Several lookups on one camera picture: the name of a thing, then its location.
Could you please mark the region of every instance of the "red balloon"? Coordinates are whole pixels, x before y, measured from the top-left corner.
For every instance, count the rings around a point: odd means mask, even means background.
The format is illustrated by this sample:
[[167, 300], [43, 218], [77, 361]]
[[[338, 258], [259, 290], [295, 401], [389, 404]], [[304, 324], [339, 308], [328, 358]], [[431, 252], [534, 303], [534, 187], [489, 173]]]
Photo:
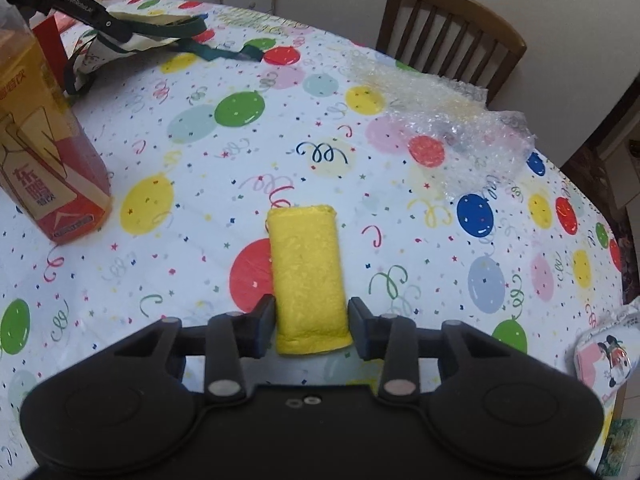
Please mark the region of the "red balloon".
[[578, 219], [575, 217], [574, 208], [564, 196], [556, 198], [556, 214], [565, 231], [571, 235], [578, 232]]
[[243, 312], [251, 312], [264, 294], [273, 294], [268, 238], [251, 242], [236, 256], [229, 273], [229, 290]]
[[193, 39], [198, 43], [207, 43], [211, 38], [216, 35], [215, 30], [207, 29], [204, 32], [201, 32], [197, 36], [194, 36]]
[[444, 162], [442, 143], [425, 135], [409, 139], [409, 153], [418, 164], [427, 168], [436, 168]]
[[193, 9], [193, 7], [197, 7], [201, 4], [201, 2], [184, 2], [178, 6], [178, 9]]
[[609, 241], [609, 252], [611, 253], [611, 261], [616, 266], [616, 269], [622, 272], [622, 262], [620, 261], [620, 248], [618, 243], [612, 238]]
[[293, 65], [300, 61], [300, 53], [292, 46], [276, 46], [267, 50], [263, 59], [272, 65]]

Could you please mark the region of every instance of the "bottle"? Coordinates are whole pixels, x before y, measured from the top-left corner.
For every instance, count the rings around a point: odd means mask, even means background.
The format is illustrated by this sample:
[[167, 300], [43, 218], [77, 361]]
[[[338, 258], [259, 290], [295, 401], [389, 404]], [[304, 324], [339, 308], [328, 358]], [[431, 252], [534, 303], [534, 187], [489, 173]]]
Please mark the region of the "bottle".
[[104, 162], [87, 139], [40, 45], [0, 0], [0, 187], [57, 244], [111, 210]]

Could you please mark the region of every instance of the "green balloon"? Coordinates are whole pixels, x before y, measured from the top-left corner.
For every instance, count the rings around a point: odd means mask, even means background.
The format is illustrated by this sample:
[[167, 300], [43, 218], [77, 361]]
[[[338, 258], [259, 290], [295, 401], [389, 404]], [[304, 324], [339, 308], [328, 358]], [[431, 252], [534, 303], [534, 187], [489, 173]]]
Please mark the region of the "green balloon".
[[596, 236], [603, 249], [609, 247], [609, 235], [607, 235], [607, 230], [600, 222], [596, 224]]
[[149, 7], [153, 7], [154, 5], [157, 5], [158, 3], [160, 3], [160, 0], [147, 0], [146, 2], [142, 2], [141, 4], [139, 4], [138, 8], [139, 9], [148, 9]]
[[219, 102], [215, 118], [218, 124], [237, 128], [253, 123], [264, 111], [264, 99], [258, 92], [238, 92]]
[[399, 68], [400, 70], [408, 70], [409, 72], [418, 72], [415, 68], [412, 68], [409, 65], [405, 65], [402, 61], [398, 61], [397, 59], [396, 68]]
[[255, 38], [254, 40], [247, 41], [245, 45], [251, 45], [264, 51], [273, 48], [276, 45], [276, 40], [272, 38]]
[[527, 335], [515, 319], [507, 319], [495, 327], [492, 336], [516, 350], [527, 353]]
[[0, 321], [2, 349], [8, 354], [17, 354], [27, 344], [30, 327], [29, 305], [24, 300], [12, 301]]

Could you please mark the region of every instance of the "tablecloth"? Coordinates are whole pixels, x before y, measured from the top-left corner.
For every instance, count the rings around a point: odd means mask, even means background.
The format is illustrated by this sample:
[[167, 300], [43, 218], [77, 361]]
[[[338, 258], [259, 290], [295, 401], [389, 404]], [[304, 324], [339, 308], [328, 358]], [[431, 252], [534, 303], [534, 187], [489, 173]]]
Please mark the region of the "tablecloth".
[[[162, 49], [100, 70], [74, 105], [110, 171], [113, 212], [99, 232], [57, 247], [0, 196], [0, 345], [12, 349], [0, 358], [0, 478], [33, 467], [18, 415], [34, 385], [160, 317], [204, 324], [271, 292], [273, 207], [336, 209], [347, 295], [374, 314], [426, 328], [463, 320], [568, 373], [577, 335], [622, 303], [607, 222], [541, 153], [513, 185], [488, 178], [482, 192], [444, 198], [384, 115], [389, 96], [346, 71], [353, 50], [393, 59], [250, 10], [175, 0], [110, 10], [202, 15], [197, 41], [249, 43], [264, 59]], [[72, 28], [66, 46], [83, 34]], [[243, 365], [249, 384], [375, 384], [381, 370], [353, 348], [272, 349]], [[420, 360], [420, 378], [423, 391], [438, 386], [433, 360]], [[188, 359], [184, 383], [202, 390], [201, 358]]]

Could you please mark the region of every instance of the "yellow rectangular object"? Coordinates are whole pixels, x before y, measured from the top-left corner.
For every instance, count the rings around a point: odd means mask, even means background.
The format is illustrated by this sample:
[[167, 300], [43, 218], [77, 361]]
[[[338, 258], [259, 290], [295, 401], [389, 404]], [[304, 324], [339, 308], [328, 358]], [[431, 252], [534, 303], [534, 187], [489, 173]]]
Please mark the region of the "yellow rectangular object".
[[267, 215], [281, 354], [313, 354], [352, 343], [334, 208], [271, 209]]

